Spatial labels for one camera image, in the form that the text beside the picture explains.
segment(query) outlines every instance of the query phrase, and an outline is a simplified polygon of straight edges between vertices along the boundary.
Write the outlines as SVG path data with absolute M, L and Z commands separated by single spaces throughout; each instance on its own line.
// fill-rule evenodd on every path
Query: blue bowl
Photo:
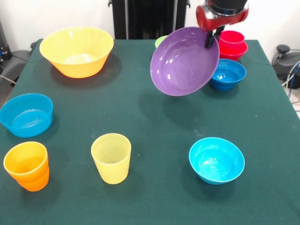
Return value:
M 33 137 L 52 123 L 53 103 L 41 94 L 25 94 L 6 102 L 0 110 L 0 122 L 15 136 Z
M 236 179 L 245 167 L 239 148 L 216 137 L 197 141 L 189 151 L 189 162 L 203 181 L 215 185 Z
M 220 59 L 211 78 L 211 85 L 220 91 L 234 88 L 246 76 L 246 69 L 236 61 Z

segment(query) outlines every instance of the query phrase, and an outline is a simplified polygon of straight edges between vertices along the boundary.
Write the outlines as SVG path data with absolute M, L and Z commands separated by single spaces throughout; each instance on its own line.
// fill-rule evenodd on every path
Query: bowl rim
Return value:
M 239 54 L 226 54 L 226 53 L 221 52 L 221 49 L 220 49 L 220 54 L 222 54 L 222 55 L 228 55 L 228 56 L 241 56 L 241 55 L 244 55 L 248 51 L 249 47 L 248 47 L 248 44 L 245 41 L 242 44 L 246 45 L 246 49 L 242 53 L 239 53 Z
M 156 48 L 158 48 L 158 46 L 160 45 L 160 43 L 162 43 L 166 38 L 167 38 L 168 35 L 163 35 L 163 36 L 160 36 L 158 39 L 156 39 L 154 45 Z
M 242 36 L 243 36 L 243 40 L 242 41 L 239 41 L 239 42 L 231 42 L 231 41 L 226 41 L 226 40 L 224 40 L 221 36 L 222 36 L 222 33 L 228 33 L 228 32 L 233 32 L 233 33 L 238 33 L 238 34 L 241 34 Z M 221 33 L 221 35 L 220 35 L 220 40 L 222 40 L 222 41 L 224 41 L 225 43 L 227 43 L 227 44 L 241 44 L 241 43 L 243 43 L 243 42 L 245 42 L 245 36 L 242 34 L 242 33 L 240 33 L 240 32 L 238 32 L 238 31 L 235 31 L 235 30 L 224 30 L 224 31 L 222 31 L 222 33 Z
M 213 76 L 211 77 L 212 80 L 214 80 L 214 81 L 219 81 L 219 82 L 222 82 L 222 83 L 236 83 L 236 82 L 242 81 L 242 80 L 246 77 L 246 75 L 247 75 L 247 70 L 246 70 L 246 68 L 245 68 L 242 64 L 240 64 L 240 63 L 237 62 L 237 61 L 229 60 L 229 59 L 220 59 L 219 62 L 220 62 L 221 60 L 222 60 L 222 61 L 232 61 L 232 62 L 234 62 L 234 63 L 237 63 L 237 64 L 241 65 L 242 68 L 243 68 L 243 71 L 244 71 L 244 75 L 242 76 L 242 78 L 240 78 L 240 79 L 238 79 L 238 80 L 236 80 L 236 81 L 221 81 L 221 80 L 219 80 L 219 79 L 214 78 L 214 74 L 215 74 L 216 71 L 218 70 L 218 68 L 217 68 L 216 71 L 214 72 Z
M 15 127 L 12 127 L 12 126 L 8 125 L 7 123 L 3 122 L 3 119 L 2 119 L 2 116 L 1 116 L 1 115 L 3 115 L 3 114 L 1 113 L 1 112 L 2 112 L 2 109 L 3 109 L 4 107 L 9 107 L 8 105 L 11 104 L 12 102 L 14 102 L 16 99 L 18 99 L 18 98 L 25 98 L 25 97 L 28 97 L 28 96 L 40 96 L 40 97 L 43 97 L 45 100 L 47 100 L 48 103 L 50 103 L 50 107 L 51 107 L 51 108 L 50 108 L 50 111 L 48 112 L 47 117 L 46 117 L 45 119 L 47 119 L 47 118 L 53 113 L 53 102 L 52 102 L 52 100 L 51 100 L 48 96 L 46 96 L 46 95 L 39 94 L 39 93 L 26 93 L 26 94 L 23 94 L 23 95 L 16 96 L 16 97 L 14 97 L 14 98 L 8 100 L 8 101 L 1 107 L 1 109 L 0 109 L 0 122 L 1 122 L 2 125 L 4 125 L 7 129 L 23 130 L 23 129 L 27 129 L 27 128 L 32 128 L 32 127 L 36 126 L 37 124 L 39 124 L 39 123 L 37 123 L 37 124 L 34 124 L 34 125 L 30 126 L 30 127 L 25 127 L 25 128 L 15 128 Z
M 192 162 L 191 162 L 191 151 L 192 151 L 193 147 L 194 147 L 198 142 L 203 141 L 203 140 L 205 140 L 205 139 L 219 139 L 219 140 L 223 140 L 223 141 L 226 141 L 227 143 L 230 143 L 231 145 L 233 145 L 233 146 L 238 150 L 238 152 L 241 154 L 242 159 L 243 159 L 243 167 L 242 167 L 240 173 L 239 173 L 237 176 L 235 176 L 235 177 L 233 177 L 233 178 L 231 178 L 231 179 L 228 179 L 228 180 L 212 180 L 212 179 L 210 179 L 210 178 L 207 178 L 207 177 L 201 175 L 201 174 L 194 168 L 194 166 L 193 166 L 193 164 L 192 164 Z M 230 182 L 230 181 L 233 181 L 233 180 L 237 179 L 237 178 L 243 173 L 244 168 L 245 168 L 245 158 L 244 158 L 244 155 L 243 155 L 243 153 L 241 152 L 241 150 L 240 150 L 235 144 L 233 144 L 232 142 L 230 142 L 230 141 L 228 141 L 228 140 L 226 140 L 226 139 L 224 139 L 224 138 L 220 138 L 220 137 L 206 137 L 206 138 L 203 138 L 203 139 L 200 139 L 200 140 L 196 141 L 196 142 L 192 145 L 192 147 L 190 148 L 190 150 L 189 150 L 189 153 L 188 153 L 188 159 L 189 159 L 189 163 L 190 163 L 190 165 L 192 166 L 193 170 L 194 170 L 199 176 L 201 176 L 201 177 L 203 177 L 203 178 L 205 178 L 205 179 L 207 179 L 207 180 L 209 180 L 209 181 L 212 181 L 212 182 L 215 182 L 215 183 L 219 183 L 219 184 L 228 183 L 228 182 Z
M 101 55 L 100 57 L 95 58 L 95 59 L 92 60 L 91 62 L 82 62 L 82 63 L 76 63 L 76 64 L 72 64 L 72 63 L 62 63 L 62 62 L 58 62 L 58 61 L 52 60 L 52 59 L 50 59 L 49 57 L 45 57 L 45 55 L 44 55 L 44 54 L 42 53 L 42 51 L 41 51 L 42 45 L 45 44 L 44 41 L 47 40 L 50 36 L 52 36 L 52 35 L 54 35 L 54 34 L 56 34 L 56 33 L 58 33 L 58 32 L 65 31 L 65 30 L 73 30 L 73 29 L 93 29 L 93 30 L 100 30 L 100 31 L 106 33 L 106 34 L 110 37 L 110 39 L 112 40 L 112 46 L 111 46 L 111 48 L 110 48 L 110 51 L 109 51 L 108 53 L 106 53 L 106 54 Z M 56 30 L 56 31 L 54 31 L 54 32 L 52 32 L 52 33 L 50 33 L 50 34 L 48 34 L 48 35 L 41 41 L 41 44 L 39 45 L 39 48 L 38 48 L 38 49 L 39 49 L 40 54 L 41 54 L 45 59 L 47 59 L 48 61 L 51 61 L 51 62 L 54 62 L 54 63 L 57 63 L 57 64 L 61 64 L 61 65 L 82 65 L 82 64 L 92 63 L 92 62 L 95 62 L 95 61 L 97 61 L 97 60 L 103 58 L 104 56 L 106 56 L 107 54 L 109 54 L 109 53 L 112 51 L 113 46 L 114 46 L 114 39 L 113 39 L 113 37 L 112 37 L 107 31 L 105 31 L 105 30 L 103 30 L 103 29 L 100 29 L 100 28 L 98 28 L 98 27 L 93 27 L 93 26 L 74 26 L 74 27 L 65 27 L 65 28 L 63 28 L 63 29 Z
M 39 145 L 39 146 L 41 146 L 41 147 L 43 148 L 43 150 L 45 150 L 46 155 L 45 155 L 44 160 L 40 163 L 40 165 L 38 165 L 36 168 L 34 168 L 33 170 L 30 170 L 30 171 L 28 171 L 28 172 L 16 173 L 16 172 L 10 171 L 10 170 L 6 167 L 6 163 L 5 163 L 5 162 L 6 162 L 6 158 L 7 158 L 7 157 L 9 156 L 9 154 L 10 154 L 14 149 L 16 149 L 17 147 L 19 147 L 19 146 L 21 146 L 21 145 L 26 145 L 26 144 L 29 144 L 29 143 L 33 143 L 33 144 Z M 42 143 L 40 143 L 40 142 L 35 142 L 35 141 L 28 141 L 28 142 L 22 142 L 22 143 L 19 143 L 19 144 L 15 145 L 14 147 L 12 147 L 12 148 L 6 153 L 6 155 L 5 155 L 4 159 L 3 159 L 3 166 L 4 166 L 4 169 L 5 169 L 8 173 L 10 173 L 10 174 L 13 174 L 13 175 L 15 175 L 15 176 L 24 176 L 24 175 L 27 175 L 27 174 L 30 174 L 30 173 L 33 173 L 33 172 L 37 171 L 39 168 L 41 168 L 41 167 L 45 164 L 45 162 L 47 161 L 47 159 L 48 159 L 48 151 L 47 151 L 47 148 L 46 148 Z
M 165 38 L 165 40 L 166 39 L 168 39 L 168 38 L 170 38 L 170 37 L 172 37 L 173 35 L 174 35 L 174 33 L 177 33 L 177 32 L 179 32 L 179 31 L 181 31 L 181 30 L 190 30 L 190 29 L 199 29 L 199 30 L 201 30 L 202 32 L 204 32 L 202 29 L 200 29 L 199 27 L 196 27 L 196 26 L 192 26 L 192 27 L 183 27 L 183 28 L 180 28 L 180 29 L 178 29 L 178 30 L 175 30 L 175 31 L 173 31 L 171 34 L 169 34 L 166 38 Z M 216 39 L 216 37 L 214 36 L 213 37 L 214 38 L 214 40 L 215 40 L 215 42 L 216 42 L 216 45 L 217 45 L 217 51 L 218 51 L 218 54 L 217 54 L 217 58 L 218 58 L 218 60 L 220 59 L 220 47 L 219 47 L 219 43 L 218 43 L 218 41 L 217 41 L 217 39 Z M 180 96 L 186 96 L 186 95 L 190 95 L 190 94 L 192 94 L 192 93 L 195 93 L 195 92 L 197 92 L 198 90 L 200 90 L 203 86 L 205 86 L 210 80 L 211 80 L 211 78 L 212 78 L 212 76 L 213 76 L 213 74 L 214 73 L 212 73 L 211 74 L 211 76 L 210 76 L 210 78 L 209 78 L 209 80 L 205 83 L 205 84 L 203 84 L 201 87 L 199 87 L 199 88 L 197 88 L 196 90 L 191 90 L 191 91 L 187 91 L 185 94 L 174 94 L 173 93 L 173 91 L 165 91 L 165 90 L 163 90 L 163 89 L 161 89 L 160 87 L 159 87 L 159 85 L 156 83 L 156 82 L 154 82 L 154 78 L 153 78 L 153 59 L 154 59 L 154 56 L 155 56 L 155 54 L 156 54 L 156 52 L 157 52 L 157 50 L 158 50 L 158 48 L 156 48 L 155 49 L 155 51 L 154 51 L 154 53 L 153 53 L 153 55 L 152 55 L 152 58 L 151 58 L 151 61 L 150 61 L 150 76 L 151 76 L 151 79 L 152 79 L 152 82 L 153 82 L 153 84 L 154 84 L 154 86 L 160 91 L 160 92 L 162 92 L 162 93 L 164 93 L 164 94 L 166 94 L 166 95 L 168 95 L 168 96 L 174 96 L 174 97 L 180 97 Z M 216 71 L 216 69 L 217 69 L 217 67 L 218 67 L 218 63 L 216 63 L 216 65 L 215 65 L 215 67 L 214 67 L 214 69 L 213 69 L 213 71 L 215 72 Z

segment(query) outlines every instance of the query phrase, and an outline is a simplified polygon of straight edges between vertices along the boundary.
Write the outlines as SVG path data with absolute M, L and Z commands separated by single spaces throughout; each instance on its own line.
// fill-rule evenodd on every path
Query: red cup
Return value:
M 219 45 L 220 49 L 238 48 L 242 47 L 244 41 L 245 37 L 241 33 L 233 30 L 225 30 L 221 33 Z
M 220 47 L 220 58 L 228 60 L 239 60 L 248 51 L 248 45 L 243 42 L 241 47 L 233 46 L 230 49 L 224 49 Z

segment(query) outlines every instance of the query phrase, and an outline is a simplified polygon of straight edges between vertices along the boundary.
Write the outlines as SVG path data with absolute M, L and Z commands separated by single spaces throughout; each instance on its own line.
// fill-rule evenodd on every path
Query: orange bowl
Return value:
M 85 78 L 102 69 L 112 48 L 113 38 L 106 31 L 74 27 L 48 35 L 39 50 L 62 74 Z

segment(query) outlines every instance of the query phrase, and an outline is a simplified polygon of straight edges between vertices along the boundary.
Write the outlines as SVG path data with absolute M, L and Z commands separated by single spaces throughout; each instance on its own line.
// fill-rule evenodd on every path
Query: bowl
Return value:
M 211 85 L 220 91 L 234 88 L 246 76 L 246 69 L 233 60 L 220 59 L 217 69 L 211 78 Z
M 236 179 L 245 167 L 245 159 L 239 148 L 217 137 L 197 141 L 190 149 L 189 162 L 203 181 L 214 185 Z
M 184 96 L 199 90 L 214 74 L 219 60 L 216 39 L 204 47 L 206 33 L 199 27 L 174 31 L 155 50 L 151 78 L 158 90 L 170 96 Z
M 240 48 L 223 49 L 220 47 L 220 58 L 237 61 L 248 51 L 246 42 L 242 43 Z
M 42 94 L 29 93 L 6 102 L 0 110 L 0 122 L 18 137 L 34 137 L 52 123 L 53 103 Z
M 98 73 L 113 48 L 112 36 L 95 27 L 74 27 L 47 36 L 39 50 L 62 74 L 85 78 Z
M 233 30 L 225 30 L 221 33 L 219 46 L 220 49 L 241 48 L 244 41 L 245 37 L 241 33 Z
M 165 38 L 167 37 L 168 35 L 165 35 L 165 36 L 161 36 L 160 38 L 158 38 L 156 41 L 155 41 L 155 47 L 157 48 L 160 43 L 162 43 L 163 40 L 165 40 Z

